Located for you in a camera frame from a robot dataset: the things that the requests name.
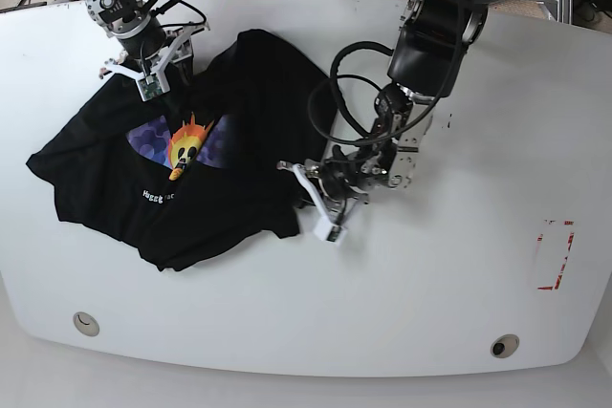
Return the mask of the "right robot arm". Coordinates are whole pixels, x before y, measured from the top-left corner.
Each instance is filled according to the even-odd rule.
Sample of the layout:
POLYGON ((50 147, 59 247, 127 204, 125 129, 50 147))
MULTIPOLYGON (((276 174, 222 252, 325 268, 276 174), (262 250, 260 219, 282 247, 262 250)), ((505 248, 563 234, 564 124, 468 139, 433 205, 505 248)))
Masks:
POLYGON ((188 77, 193 58, 191 37, 208 28, 207 17, 185 0, 85 0, 90 18, 122 46, 122 57, 102 71, 134 80, 143 90, 169 91, 168 67, 188 77))

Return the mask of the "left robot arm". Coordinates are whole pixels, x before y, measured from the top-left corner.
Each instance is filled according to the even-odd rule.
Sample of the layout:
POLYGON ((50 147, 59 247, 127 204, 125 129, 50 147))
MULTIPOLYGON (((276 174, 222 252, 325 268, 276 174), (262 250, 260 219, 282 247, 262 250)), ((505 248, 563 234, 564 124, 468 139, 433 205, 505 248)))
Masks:
POLYGON ((319 214, 315 234, 320 240, 338 243, 350 212, 368 203, 373 187, 410 185, 433 110, 450 95, 462 60, 496 1, 408 0, 394 48, 360 41, 335 56, 328 77, 307 101, 311 124, 333 145, 330 157, 278 165, 292 172, 310 195, 319 214), (339 73, 341 61, 358 51, 390 59, 390 81, 377 91, 376 118, 370 130, 350 114, 339 88, 344 78, 339 73))

